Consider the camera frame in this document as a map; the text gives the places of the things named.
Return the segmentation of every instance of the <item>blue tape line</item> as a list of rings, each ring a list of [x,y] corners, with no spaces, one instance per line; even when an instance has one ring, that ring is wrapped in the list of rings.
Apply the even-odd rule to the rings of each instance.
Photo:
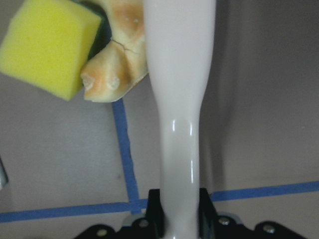
[[[319,181],[308,182],[308,183],[296,183],[296,184],[281,185],[281,186],[214,192],[211,195],[211,200],[213,202],[218,202],[218,201],[270,197],[270,196],[279,196],[279,195],[297,194],[297,193],[309,193],[309,192],[316,192],[316,191],[319,191]]]
[[[120,153],[122,158],[122,165],[124,171],[124,178],[128,192],[129,201],[131,203],[131,213],[141,213],[139,207],[139,191],[138,185],[134,175],[134,165],[131,157],[130,140],[128,137],[128,124],[126,120],[126,113],[123,100],[120,99],[112,103],[116,131],[118,134],[118,141]]]
[[[119,213],[131,210],[129,203],[109,203],[85,206],[73,206],[53,209],[40,209],[23,212],[0,214],[0,223],[9,223],[26,220],[48,219],[59,217],[83,216],[103,213]]]

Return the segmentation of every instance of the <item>white plastic utensil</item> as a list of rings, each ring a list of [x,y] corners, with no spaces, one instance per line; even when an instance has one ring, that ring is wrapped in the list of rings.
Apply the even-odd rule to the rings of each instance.
[[[147,62],[159,109],[165,239],[197,239],[199,112],[216,0],[144,0]]]

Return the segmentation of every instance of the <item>metal bolt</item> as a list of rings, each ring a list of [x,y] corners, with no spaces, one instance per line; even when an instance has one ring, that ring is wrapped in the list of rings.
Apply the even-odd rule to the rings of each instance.
[[[225,217],[221,217],[218,221],[223,226],[228,226],[230,224],[230,220],[228,218],[225,218]]]
[[[108,233],[107,230],[105,230],[105,229],[99,229],[99,230],[96,232],[96,235],[97,235],[98,237],[104,237],[104,236],[106,236],[107,233]]]
[[[265,224],[263,226],[263,230],[267,233],[270,233],[270,234],[274,234],[275,233],[275,228],[272,226],[272,225],[269,225],[269,224]]]
[[[139,223],[140,228],[147,228],[149,226],[148,220],[142,219]]]

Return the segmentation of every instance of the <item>sponge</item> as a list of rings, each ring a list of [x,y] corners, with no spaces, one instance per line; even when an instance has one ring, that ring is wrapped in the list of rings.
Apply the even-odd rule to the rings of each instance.
[[[25,0],[0,46],[0,71],[68,101],[100,23],[70,0]]]

